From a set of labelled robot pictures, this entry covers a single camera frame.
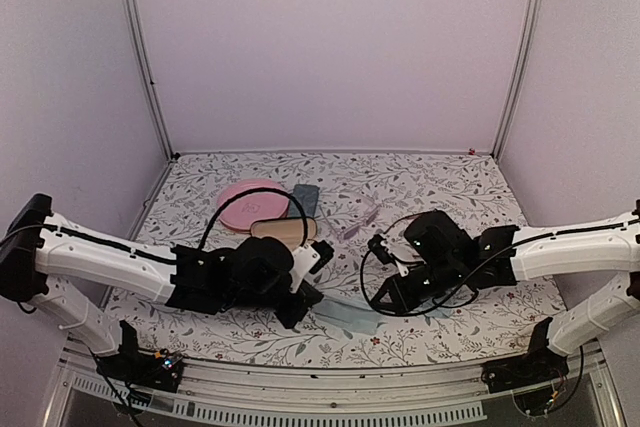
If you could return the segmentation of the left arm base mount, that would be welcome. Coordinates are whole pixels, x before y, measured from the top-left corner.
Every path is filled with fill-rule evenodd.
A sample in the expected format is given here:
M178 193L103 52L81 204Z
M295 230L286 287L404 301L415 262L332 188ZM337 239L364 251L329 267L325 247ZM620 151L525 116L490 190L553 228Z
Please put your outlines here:
M124 320L119 326L121 342L116 353L97 356L96 370L127 385L176 393L184 370L183 355L167 349L145 353L139 348L136 329Z

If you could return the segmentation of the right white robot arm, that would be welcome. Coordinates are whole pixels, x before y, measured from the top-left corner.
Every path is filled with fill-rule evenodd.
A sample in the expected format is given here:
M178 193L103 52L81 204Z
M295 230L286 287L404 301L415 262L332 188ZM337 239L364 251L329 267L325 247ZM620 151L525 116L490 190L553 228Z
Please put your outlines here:
M377 234L367 251L397 267L374 296L376 312L425 315L447 305L466 287L473 293L559 274L612 271L614 277L572 309L539 322L517 362L517 374L537 383L586 341L639 312L639 212L573 226L489 228L471 237L447 213L408 217L404 239L419 256L401 259Z

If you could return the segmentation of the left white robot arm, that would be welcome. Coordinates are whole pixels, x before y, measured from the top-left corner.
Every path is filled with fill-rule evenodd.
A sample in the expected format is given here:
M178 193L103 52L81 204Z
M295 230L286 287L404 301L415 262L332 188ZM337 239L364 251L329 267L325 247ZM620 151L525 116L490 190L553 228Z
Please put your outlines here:
M1 295L56 318L62 330L94 354L108 357L128 381L148 373L135 346L136 333L103 313L69 278L124 289L170 308L216 315L235 306L274 311L293 328L323 296L306 276L320 271L334 250L304 238L289 249L273 238L249 237L232 248L149 246L84 228L34 195L1 241Z

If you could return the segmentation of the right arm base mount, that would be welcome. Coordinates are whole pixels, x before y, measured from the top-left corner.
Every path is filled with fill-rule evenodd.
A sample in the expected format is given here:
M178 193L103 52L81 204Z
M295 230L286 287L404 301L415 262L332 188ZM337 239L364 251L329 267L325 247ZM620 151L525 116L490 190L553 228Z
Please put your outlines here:
M552 318L535 325L524 354L492 360L482 365L481 381L490 393L527 387L569 373L566 354L556 354L547 338Z

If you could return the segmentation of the black beige glasses case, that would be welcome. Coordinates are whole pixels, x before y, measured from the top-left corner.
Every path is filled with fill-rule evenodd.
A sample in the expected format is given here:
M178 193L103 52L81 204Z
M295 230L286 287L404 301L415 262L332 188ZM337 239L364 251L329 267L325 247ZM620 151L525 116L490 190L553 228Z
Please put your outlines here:
M289 251L314 241L318 228L313 218L303 222L301 218L280 218L256 221L250 228L251 239L272 238L282 243Z

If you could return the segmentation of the light blue cleaning cloth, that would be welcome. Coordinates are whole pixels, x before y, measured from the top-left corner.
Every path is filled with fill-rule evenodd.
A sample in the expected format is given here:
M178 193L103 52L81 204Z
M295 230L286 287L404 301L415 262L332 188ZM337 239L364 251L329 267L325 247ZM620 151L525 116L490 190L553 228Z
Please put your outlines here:
M358 299L325 296L312 311L322 321L351 333L373 335L386 324L381 314Z

